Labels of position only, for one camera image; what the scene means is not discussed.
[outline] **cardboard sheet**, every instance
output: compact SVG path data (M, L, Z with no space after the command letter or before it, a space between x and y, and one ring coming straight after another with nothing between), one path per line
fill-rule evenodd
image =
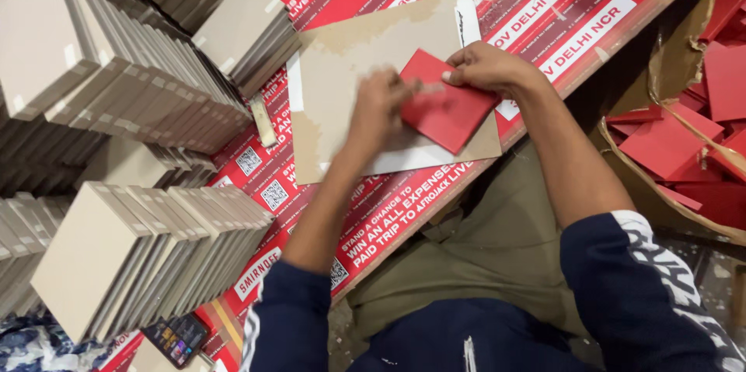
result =
M420 0L299 35L303 46L288 69L298 184L319 183L347 135L358 77L374 66L401 71L419 48L446 60L480 40L473 0ZM366 175L453 164L500 155L495 115L456 156L404 129Z

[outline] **pile of red paper pieces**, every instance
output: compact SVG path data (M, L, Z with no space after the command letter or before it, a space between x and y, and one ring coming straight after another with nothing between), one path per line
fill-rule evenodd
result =
M670 106L715 143L746 156L746 0L715 0L700 41L702 82ZM746 175L671 113L652 105L608 118L620 150L671 199L721 225L746 229Z

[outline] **beige cardboard box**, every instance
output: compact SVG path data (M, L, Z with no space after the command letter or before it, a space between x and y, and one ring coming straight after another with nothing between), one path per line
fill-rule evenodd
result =
M101 68L94 71L85 81L61 97L50 106L44 116L53 123L68 124L99 93L113 82L130 65L132 60L124 47L108 39L102 20L89 0L71 0L77 14L74 23L81 25L80 31L89 33L90 42L98 55Z
M127 193L140 205L143 205L159 222L166 225L170 231L171 238L167 243L164 254L156 263L156 274L149 279L148 286L143 296L137 301L130 318L127 320L125 329L134 329L150 324L152 312L156 311L165 295L167 295L173 283L181 272L181 269L190 259L198 239L191 229L187 232L185 227L174 221L176 215L163 203L158 203L148 195L141 187L127 187Z
M116 186L153 188L173 171L146 144L114 136L98 150L77 186L83 181L101 181Z
M181 26L195 33L212 15L222 0L200 0L187 16L181 20Z
M149 237L107 188L83 184L31 279L74 342L93 336L108 301L122 291L120 270Z
M179 203L163 190L150 189L145 190L145 193L148 193L157 203L169 207L174 215L178 217L178 220L185 224L187 233L190 231L194 233L195 240L192 244L191 256L185 262L185 265L181 269L179 276L176 278L173 287L169 290L168 294L163 297L163 302L158 306L157 310L154 311L152 320L159 317L170 318L176 303L183 297L184 292L186 291L188 281L193 277L193 273L191 272L196 270L204 261L207 252L212 246L212 242L210 241L211 234L192 216L190 212L184 210Z
M169 254L166 253L169 242L172 244L171 248L176 243L166 225L157 220L144 206L137 203L135 198L129 195L124 188L119 186L107 187L153 233L154 239L150 247L143 248L143 261L136 267L137 273L134 276L133 282L129 285L129 291L121 295L115 305L117 316L109 318L107 324L102 328L106 332L102 335L101 341L127 331L124 328L125 322L132 316L137 301L140 301L144 297L147 286L152 282L157 268L162 265L162 262Z
M248 220L229 205L219 204L210 195L199 189L189 190L188 192L195 200L199 200L203 206L212 209L213 213L223 219L224 224L232 225L234 228L234 232L228 236L221 252L216 255L210 270L202 279L203 282L199 286L201 290L193 294L187 303L186 311L191 311L202 303L209 301L209 298L224 286L225 271L230 269L232 263L235 263L236 250L244 246L254 229Z
M100 67L66 0L2 0L0 79L10 116L32 120Z
M199 293L204 285L205 278L210 271L210 266L216 261L216 256L221 254L223 246L228 241L231 233L235 232L235 226L228 225L219 216L209 208L195 200L187 189L171 187L168 191L171 196L185 211L189 212L194 219L199 222L200 226L207 230L209 234L209 245L205 245L198 253L199 263L194 263L189 270L184 272L184 278L181 282L180 289L182 295L178 298L173 307L173 314L179 315L186 309L186 305L191 299L193 293Z
M223 0L192 40L228 75L285 12L280 0Z

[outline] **floor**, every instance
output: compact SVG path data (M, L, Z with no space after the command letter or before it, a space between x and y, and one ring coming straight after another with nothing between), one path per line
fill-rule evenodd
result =
M732 259L721 253L702 249L685 242L667 239L659 243L681 257L692 269L699 281L699 291L704 306L725 329L729 329L728 304L731 296ZM731 338L746 353L746 329L730 329ZM573 339L572 351L586 363L603 367L601 349L595 341ZM329 313L329 370L346 370L359 354L365 352L368 344L355 333L352 310L347 301L342 301Z

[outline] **beige cardboard board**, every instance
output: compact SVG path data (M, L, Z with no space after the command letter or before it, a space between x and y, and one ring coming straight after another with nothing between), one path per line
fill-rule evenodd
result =
M126 50L116 42L110 42L96 10L88 0L74 0L80 13L80 21L85 25L84 31L90 33L92 45L98 53L101 68L94 71L85 81L61 97L45 111L47 120L68 124L97 94L113 82L131 61Z
M36 215L37 219L42 224L42 228L44 229L44 232L50 238L53 238L54 234L57 232L58 225L54 223L54 219L52 219L51 215L45 212L41 203L37 201L36 199L34 199L31 193L26 193L26 192L16 193L15 198L21 200L23 204L26 207L28 207L33 212L34 215Z
M67 335L80 342L140 238L134 215L83 184L31 283Z
M152 188L171 171L147 145L114 136L98 150L77 185L83 181L101 181L115 186Z
M65 219L65 213L62 212L62 209L60 209L60 206L57 205L54 200L49 199L48 197L39 197L37 202L54 225L54 232L56 233L60 224L62 224L62 221Z
M189 270L185 271L184 278L182 280L182 295L178 298L178 301L174 304L173 314L179 315L184 312L186 304L191 299L194 293L200 292L200 285L210 271L210 265L215 262L216 256L221 253L221 249L225 245L225 241L228 239L228 233L232 232L231 226L228 226L225 222L218 218L210 208L203 205L201 202L195 200L190 195L187 189L171 187L168 191L171 196L178 204L187 212L189 212L200 225L207 230L210 234L209 247L205 247L203 252L200 253L200 263L192 264Z
M197 6L192 8L186 17L181 20L181 26L191 33L196 32L205 20L212 15L220 2L222 0L200 0Z
M463 24L457 23L456 13ZM303 46L288 62L295 174L299 185L322 181L347 135L358 77L374 66L401 71L422 48L446 60L463 43L480 40L473 0L419 0L299 33ZM490 113L456 156L404 129L365 172L384 174L500 155Z
M223 0L192 39L229 74L282 12L280 0Z
M32 120L99 68L65 0L0 0L0 79L11 117Z
M200 292L192 295L190 301L187 304L187 310L195 309L201 303L209 301L208 297L215 293L217 289L221 287L220 279L223 277L225 269L236 261L233 257L236 249L243 246L244 242L249 236L249 230L253 230L251 225L244 225L242 221L245 219L237 211L234 211L229 205L219 204L209 194L202 190L189 190L196 200L204 206L209 206L214 213L221 216L224 220L224 224L232 224L234 231L226 239L226 243L221 249L221 252L215 257L213 265L210 266L209 272L203 283L200 284Z

